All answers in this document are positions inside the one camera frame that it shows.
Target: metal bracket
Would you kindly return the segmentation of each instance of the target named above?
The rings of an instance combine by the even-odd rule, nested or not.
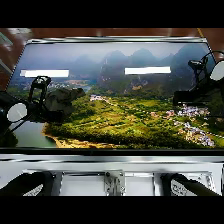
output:
[[[125,194],[125,173],[122,170],[107,171],[104,176],[107,196],[123,196]]]

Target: water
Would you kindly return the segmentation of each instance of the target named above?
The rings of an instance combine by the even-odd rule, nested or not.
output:
[[[17,147],[37,147],[37,148],[56,148],[56,143],[53,139],[41,134],[43,123],[25,122],[17,130],[14,131],[18,139]]]

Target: flat screen display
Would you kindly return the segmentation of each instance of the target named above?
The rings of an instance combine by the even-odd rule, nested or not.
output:
[[[188,61],[209,51],[207,43],[194,42],[28,44],[8,85],[10,94],[27,99],[34,77],[49,74],[48,91],[83,88],[86,95],[72,102],[74,112],[60,126],[23,124],[14,132],[15,146],[222,148],[223,121],[207,116],[222,110],[218,95],[203,108],[172,105],[175,91],[195,85]],[[208,69],[214,65],[211,56]]]

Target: village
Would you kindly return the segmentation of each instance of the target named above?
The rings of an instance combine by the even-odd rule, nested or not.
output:
[[[90,101],[95,101],[95,100],[104,100],[111,106],[118,106],[115,104],[110,103],[110,101],[103,96],[98,96],[98,95],[91,95],[90,96]],[[223,138],[223,136],[215,135],[210,132],[206,132],[204,130],[201,130],[199,127],[193,127],[190,125],[189,122],[181,122],[181,121],[176,121],[175,116],[177,117],[188,117],[190,120],[194,121],[196,116],[203,116],[204,120],[207,120],[206,115],[209,115],[209,111],[207,108],[198,108],[198,107],[192,107],[192,106],[187,106],[183,105],[183,108],[178,111],[177,113],[174,112],[174,110],[169,110],[166,111],[166,116],[160,116],[156,112],[147,112],[147,111],[141,111],[139,108],[131,108],[135,109],[140,112],[144,112],[152,117],[162,117],[163,119],[168,119],[172,120],[174,122],[174,126],[179,127],[178,134],[182,134],[185,136],[185,139],[187,141],[191,141],[197,144],[201,144],[203,146],[209,146],[209,147],[215,147],[214,141],[209,137],[209,135],[213,135],[219,138]]]

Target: white strip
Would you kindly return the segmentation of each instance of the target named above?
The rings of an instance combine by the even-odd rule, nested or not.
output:
[[[68,77],[69,70],[21,70],[20,76],[35,78],[37,76]]]
[[[125,75],[171,73],[170,67],[125,68]]]

